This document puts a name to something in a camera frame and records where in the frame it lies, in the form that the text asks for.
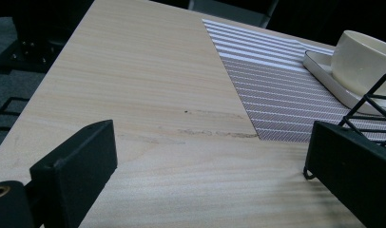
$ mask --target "white saucer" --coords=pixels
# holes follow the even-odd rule
[[[307,50],[303,58],[303,65],[317,78],[342,104],[353,108],[361,97],[343,87],[332,76],[331,55]],[[365,103],[359,110],[359,113],[381,115],[370,104]]]

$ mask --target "wooden table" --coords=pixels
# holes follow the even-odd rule
[[[58,144],[112,119],[119,166],[82,227],[362,227],[304,179],[306,143],[259,139],[203,18],[287,36],[95,0],[2,143],[0,181],[27,183]]]

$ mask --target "black metal rack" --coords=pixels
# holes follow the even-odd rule
[[[386,110],[378,104],[386,96],[375,94],[385,82],[386,73],[338,125],[314,122],[303,168],[307,180],[318,178],[367,227],[386,227],[386,129],[381,127],[386,124],[357,125],[386,123]],[[365,103],[378,114],[357,113]],[[369,139],[371,134],[379,134],[378,140]]]

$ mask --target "black chair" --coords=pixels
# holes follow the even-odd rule
[[[12,69],[48,72],[92,3],[93,0],[8,2],[10,12],[1,16],[12,17],[17,40],[0,54],[0,73]]]
[[[266,28],[332,46],[346,29],[386,42],[386,0],[279,0]]]

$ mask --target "white cup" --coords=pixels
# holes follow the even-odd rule
[[[386,73],[386,43],[345,30],[332,56],[332,73],[346,89],[363,96]],[[386,82],[375,94],[386,95]]]

